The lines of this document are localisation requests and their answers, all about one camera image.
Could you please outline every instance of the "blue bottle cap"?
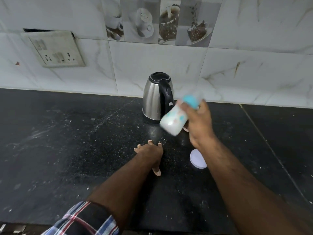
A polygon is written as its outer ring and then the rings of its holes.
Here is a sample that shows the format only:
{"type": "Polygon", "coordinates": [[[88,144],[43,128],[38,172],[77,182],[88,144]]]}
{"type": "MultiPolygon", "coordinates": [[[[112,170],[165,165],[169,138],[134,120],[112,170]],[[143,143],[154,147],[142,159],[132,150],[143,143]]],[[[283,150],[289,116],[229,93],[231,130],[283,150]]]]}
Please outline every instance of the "blue bottle cap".
{"type": "Polygon", "coordinates": [[[183,102],[186,102],[188,105],[190,105],[192,108],[197,109],[199,106],[200,102],[198,101],[197,98],[195,98],[193,95],[185,95],[182,98],[183,102]]]}

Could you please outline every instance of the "kettle button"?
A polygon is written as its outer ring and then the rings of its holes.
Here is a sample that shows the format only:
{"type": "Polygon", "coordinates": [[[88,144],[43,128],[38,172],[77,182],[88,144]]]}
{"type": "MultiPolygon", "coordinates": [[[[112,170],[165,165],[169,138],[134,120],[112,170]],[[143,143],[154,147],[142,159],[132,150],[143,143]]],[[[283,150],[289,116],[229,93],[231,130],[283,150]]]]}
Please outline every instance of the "kettle button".
{"type": "Polygon", "coordinates": [[[172,94],[172,90],[171,90],[170,88],[167,88],[167,89],[166,89],[166,92],[167,92],[169,95],[172,94]]]}

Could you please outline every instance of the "round white lid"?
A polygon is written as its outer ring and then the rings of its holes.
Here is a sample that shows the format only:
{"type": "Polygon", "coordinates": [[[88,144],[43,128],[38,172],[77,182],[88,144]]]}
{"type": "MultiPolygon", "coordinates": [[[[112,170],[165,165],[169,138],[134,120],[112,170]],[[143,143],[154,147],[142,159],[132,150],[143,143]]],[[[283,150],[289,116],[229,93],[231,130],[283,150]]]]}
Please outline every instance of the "round white lid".
{"type": "Polygon", "coordinates": [[[198,149],[194,149],[191,151],[190,162],[192,163],[192,165],[199,169],[204,169],[208,167],[198,149]]]}

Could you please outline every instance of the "shirt sleeve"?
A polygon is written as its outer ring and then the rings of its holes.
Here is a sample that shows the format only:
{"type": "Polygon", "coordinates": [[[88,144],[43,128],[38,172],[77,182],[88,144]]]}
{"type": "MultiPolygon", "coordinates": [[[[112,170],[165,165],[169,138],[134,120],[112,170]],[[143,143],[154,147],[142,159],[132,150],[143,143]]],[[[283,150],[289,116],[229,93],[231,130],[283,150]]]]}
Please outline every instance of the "shirt sleeve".
{"type": "Polygon", "coordinates": [[[118,235],[119,228],[107,209],[92,202],[80,202],[42,235],[118,235]]]}

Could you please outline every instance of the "kettle handle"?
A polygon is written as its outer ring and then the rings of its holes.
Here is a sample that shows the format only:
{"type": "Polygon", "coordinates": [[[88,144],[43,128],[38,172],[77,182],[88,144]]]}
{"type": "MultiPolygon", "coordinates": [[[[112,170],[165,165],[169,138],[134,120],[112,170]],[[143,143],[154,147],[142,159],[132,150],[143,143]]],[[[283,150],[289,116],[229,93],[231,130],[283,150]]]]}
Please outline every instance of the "kettle handle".
{"type": "Polygon", "coordinates": [[[160,90],[160,92],[163,93],[164,98],[165,98],[165,112],[164,112],[164,114],[166,114],[174,106],[173,92],[172,92],[170,84],[165,79],[161,79],[159,81],[159,90],[160,90]]]}

